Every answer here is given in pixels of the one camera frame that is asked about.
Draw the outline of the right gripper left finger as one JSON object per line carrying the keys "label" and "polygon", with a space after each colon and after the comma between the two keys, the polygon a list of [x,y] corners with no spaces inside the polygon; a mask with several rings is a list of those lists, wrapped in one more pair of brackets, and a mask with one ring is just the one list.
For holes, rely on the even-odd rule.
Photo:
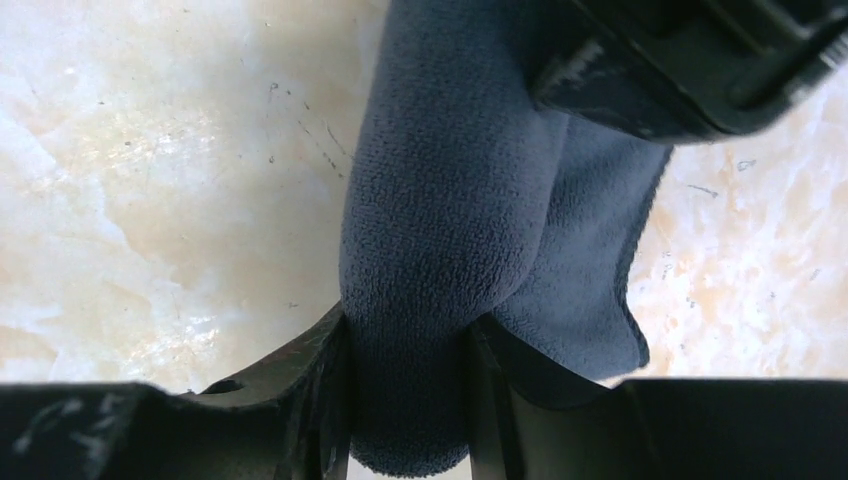
{"label": "right gripper left finger", "polygon": [[344,315],[199,393],[144,383],[5,384],[9,480],[343,479],[352,376]]}

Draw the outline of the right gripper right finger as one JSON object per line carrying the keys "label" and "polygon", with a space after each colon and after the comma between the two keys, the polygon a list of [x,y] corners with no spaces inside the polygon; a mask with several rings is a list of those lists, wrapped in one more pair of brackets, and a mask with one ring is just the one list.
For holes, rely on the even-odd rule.
{"label": "right gripper right finger", "polygon": [[476,479],[843,479],[847,385],[635,379],[607,388],[492,316],[468,332]]}

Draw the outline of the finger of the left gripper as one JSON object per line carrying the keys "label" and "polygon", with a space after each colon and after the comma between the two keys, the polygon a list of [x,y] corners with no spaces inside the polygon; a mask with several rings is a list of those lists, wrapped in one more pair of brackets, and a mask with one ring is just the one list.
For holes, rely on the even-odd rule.
{"label": "finger of the left gripper", "polygon": [[535,102],[663,144],[759,133],[847,61],[843,1],[551,1]]}

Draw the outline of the grey blue towel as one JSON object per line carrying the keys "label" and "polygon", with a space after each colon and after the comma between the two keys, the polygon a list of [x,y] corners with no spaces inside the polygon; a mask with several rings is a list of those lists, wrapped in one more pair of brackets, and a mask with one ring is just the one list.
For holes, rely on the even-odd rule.
{"label": "grey blue towel", "polygon": [[534,107],[530,1],[394,1],[349,176],[340,288],[352,452],[394,477],[468,451],[462,336],[485,313],[592,380],[650,358],[627,280],[667,146]]}

